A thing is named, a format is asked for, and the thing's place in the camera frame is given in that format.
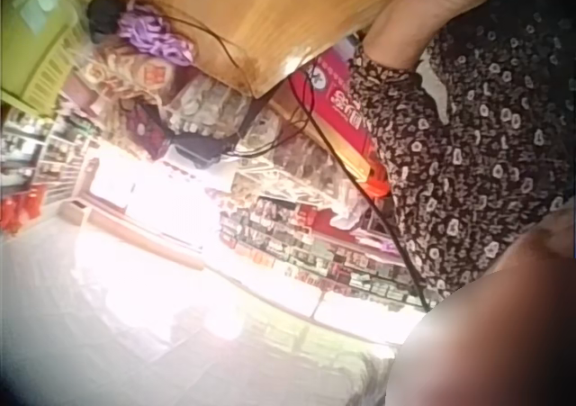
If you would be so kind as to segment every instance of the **wooden counter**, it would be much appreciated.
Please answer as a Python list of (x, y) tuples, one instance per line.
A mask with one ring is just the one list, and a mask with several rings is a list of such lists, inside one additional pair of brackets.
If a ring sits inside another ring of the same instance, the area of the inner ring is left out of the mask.
[(225, 41), (239, 71), (209, 34), (175, 28), (199, 47), (197, 66), (244, 94), (263, 95), (297, 67), (365, 27), (390, 0), (149, 0), (196, 20)]

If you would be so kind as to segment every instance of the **merchandise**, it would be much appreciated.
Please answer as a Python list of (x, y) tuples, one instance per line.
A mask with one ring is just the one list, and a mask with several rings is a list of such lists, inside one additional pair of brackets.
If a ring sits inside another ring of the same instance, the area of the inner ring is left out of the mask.
[(138, 52), (117, 37), (95, 46), (79, 66), (84, 80), (108, 98), (144, 96), (148, 103), (163, 104), (173, 96), (175, 66)]
[(126, 4), (122, 0), (92, 0), (86, 8), (90, 38), (99, 43), (103, 38), (118, 31), (118, 20)]
[(239, 130), (249, 104), (248, 97), (198, 72), (166, 106), (167, 126), (175, 134), (223, 139)]
[(153, 5), (130, 0), (118, 25), (118, 35), (128, 39), (138, 50), (166, 59), (177, 66), (187, 67), (193, 64), (193, 44), (170, 32), (170, 23)]
[(139, 100), (121, 102), (130, 138), (144, 148), (153, 160), (164, 156), (168, 149), (169, 135), (160, 126), (158, 109), (153, 104)]

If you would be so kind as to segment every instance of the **woman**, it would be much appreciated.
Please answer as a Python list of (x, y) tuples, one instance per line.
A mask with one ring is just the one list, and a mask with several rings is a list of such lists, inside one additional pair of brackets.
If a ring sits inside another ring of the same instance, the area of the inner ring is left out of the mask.
[(368, 363), (347, 406), (576, 404), (575, 282), (576, 265), (554, 262), (486, 275), (426, 315), (388, 380)]
[[(444, 296), (574, 195), (571, 16), (558, 0), (393, 0), (356, 53), (351, 88), (388, 169), (401, 237)], [(425, 50), (446, 118), (414, 71)], [(571, 218), (562, 249), (532, 232), (542, 246), (511, 258), (573, 257)]]

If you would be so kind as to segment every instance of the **bare arm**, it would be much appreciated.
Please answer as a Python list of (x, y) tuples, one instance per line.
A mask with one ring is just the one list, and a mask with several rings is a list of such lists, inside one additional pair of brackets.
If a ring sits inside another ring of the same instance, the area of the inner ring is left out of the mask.
[(397, 69), (413, 69), (438, 30), (485, 0), (393, 0), (364, 39), (373, 61)]

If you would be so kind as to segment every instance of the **green basket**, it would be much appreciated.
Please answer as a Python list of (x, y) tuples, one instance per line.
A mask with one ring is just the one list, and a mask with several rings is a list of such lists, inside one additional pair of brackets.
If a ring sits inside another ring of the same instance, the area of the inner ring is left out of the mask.
[[(39, 11), (34, 0), (2, 1), (2, 100), (27, 113), (51, 116), (74, 65), (68, 50), (89, 42), (76, 0), (60, 0), (49, 13)], [(27, 22), (26, 5), (28, 17), (35, 11), (41, 27), (33, 25), (33, 18)]]

